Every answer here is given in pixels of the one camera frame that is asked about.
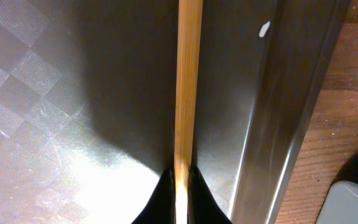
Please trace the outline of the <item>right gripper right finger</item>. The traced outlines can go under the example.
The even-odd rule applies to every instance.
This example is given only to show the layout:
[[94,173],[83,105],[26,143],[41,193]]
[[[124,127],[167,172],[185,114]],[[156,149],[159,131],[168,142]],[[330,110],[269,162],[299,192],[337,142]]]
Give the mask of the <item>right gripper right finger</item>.
[[216,203],[199,168],[193,166],[188,181],[189,224],[232,224]]

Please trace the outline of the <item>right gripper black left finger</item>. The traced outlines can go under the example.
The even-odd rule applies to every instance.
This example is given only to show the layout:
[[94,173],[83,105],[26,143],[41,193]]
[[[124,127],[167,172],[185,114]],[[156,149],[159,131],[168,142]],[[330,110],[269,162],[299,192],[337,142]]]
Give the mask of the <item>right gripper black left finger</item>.
[[175,181],[171,169],[163,171],[147,205],[132,224],[174,224]]

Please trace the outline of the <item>wooden chopstick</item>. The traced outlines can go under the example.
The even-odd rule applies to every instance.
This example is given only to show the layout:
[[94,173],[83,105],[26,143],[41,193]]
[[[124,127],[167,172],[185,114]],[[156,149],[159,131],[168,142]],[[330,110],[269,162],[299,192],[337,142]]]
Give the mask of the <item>wooden chopstick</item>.
[[200,54],[202,0],[179,0],[175,100],[175,223],[188,221],[188,179],[192,160]]

